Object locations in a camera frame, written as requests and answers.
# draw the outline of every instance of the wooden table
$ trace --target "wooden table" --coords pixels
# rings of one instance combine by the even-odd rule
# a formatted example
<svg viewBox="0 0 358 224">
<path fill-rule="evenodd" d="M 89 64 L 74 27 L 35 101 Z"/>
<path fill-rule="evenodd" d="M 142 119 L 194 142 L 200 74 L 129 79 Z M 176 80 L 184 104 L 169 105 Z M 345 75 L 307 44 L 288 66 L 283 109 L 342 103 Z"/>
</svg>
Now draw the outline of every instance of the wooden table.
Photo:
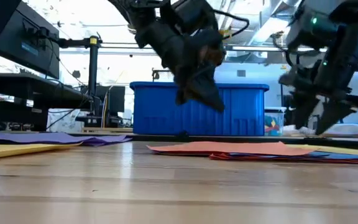
<svg viewBox="0 0 358 224">
<path fill-rule="evenodd" d="M 0 223 L 358 224 L 358 165 L 211 161 L 146 144 L 0 159 Z"/>
</svg>

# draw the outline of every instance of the red paper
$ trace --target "red paper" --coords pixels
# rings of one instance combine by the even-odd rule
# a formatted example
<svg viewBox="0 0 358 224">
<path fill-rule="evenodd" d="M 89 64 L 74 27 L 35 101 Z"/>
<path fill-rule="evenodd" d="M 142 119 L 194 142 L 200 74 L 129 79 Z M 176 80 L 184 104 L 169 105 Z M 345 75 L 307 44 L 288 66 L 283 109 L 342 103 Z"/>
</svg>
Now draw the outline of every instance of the red paper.
<svg viewBox="0 0 358 224">
<path fill-rule="evenodd" d="M 226 142 L 190 142 L 173 146 L 147 146 L 155 152 L 166 154 L 214 154 L 225 153 L 248 153 L 276 156 L 302 156 L 313 152 L 313 149 L 301 149 L 287 147 L 282 142 L 267 143 L 226 143 Z"/>
</svg>

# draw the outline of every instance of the stack of paper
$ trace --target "stack of paper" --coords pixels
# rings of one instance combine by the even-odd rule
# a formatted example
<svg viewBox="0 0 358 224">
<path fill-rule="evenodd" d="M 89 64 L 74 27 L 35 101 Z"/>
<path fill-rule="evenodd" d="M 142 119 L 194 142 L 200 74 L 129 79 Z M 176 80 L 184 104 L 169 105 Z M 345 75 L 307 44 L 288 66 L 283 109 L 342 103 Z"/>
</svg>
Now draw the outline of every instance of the stack of paper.
<svg viewBox="0 0 358 224">
<path fill-rule="evenodd" d="M 234 161 L 335 162 L 358 164 L 358 151 L 324 146 L 287 146 L 282 142 L 225 143 L 191 142 L 173 146 L 150 147 L 157 154 L 208 156 Z"/>
</svg>

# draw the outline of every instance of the blue plastic bin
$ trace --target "blue plastic bin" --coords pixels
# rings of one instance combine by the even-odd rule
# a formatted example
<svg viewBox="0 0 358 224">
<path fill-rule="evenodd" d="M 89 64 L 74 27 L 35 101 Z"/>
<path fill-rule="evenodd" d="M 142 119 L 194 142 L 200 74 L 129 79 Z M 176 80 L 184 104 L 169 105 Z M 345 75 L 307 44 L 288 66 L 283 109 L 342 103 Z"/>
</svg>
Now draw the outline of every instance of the blue plastic bin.
<svg viewBox="0 0 358 224">
<path fill-rule="evenodd" d="M 174 83 L 132 82 L 135 92 L 135 134 L 204 136 L 263 136 L 263 84 L 217 84 L 226 109 L 223 113 L 190 100 L 177 106 Z"/>
</svg>

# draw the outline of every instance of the ceiling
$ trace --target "ceiling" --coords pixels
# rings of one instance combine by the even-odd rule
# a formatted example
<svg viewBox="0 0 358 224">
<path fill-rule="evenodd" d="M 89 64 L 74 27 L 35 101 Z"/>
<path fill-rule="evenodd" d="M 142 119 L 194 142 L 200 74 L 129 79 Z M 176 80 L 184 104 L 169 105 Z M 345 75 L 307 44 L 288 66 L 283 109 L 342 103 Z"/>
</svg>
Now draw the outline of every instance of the ceiling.
<svg viewBox="0 0 358 224">
<path fill-rule="evenodd" d="M 27 2 L 39 14 L 49 22 L 58 26 L 61 36 L 64 38 L 81 39 L 98 33 L 104 42 L 134 43 L 134 36 L 127 30 L 127 22 L 118 10 L 107 0 L 23 0 Z M 254 34 L 263 26 L 267 18 L 261 21 L 261 11 L 266 11 L 270 17 L 271 10 L 279 0 L 208 0 L 215 9 L 229 11 L 237 16 L 246 17 L 250 20 L 249 28 L 237 38 L 230 40 L 233 44 L 249 43 Z M 236 30 L 244 23 L 233 21 L 224 16 L 217 16 L 222 29 Z M 285 28 L 285 22 L 278 19 L 280 26 Z"/>
</svg>

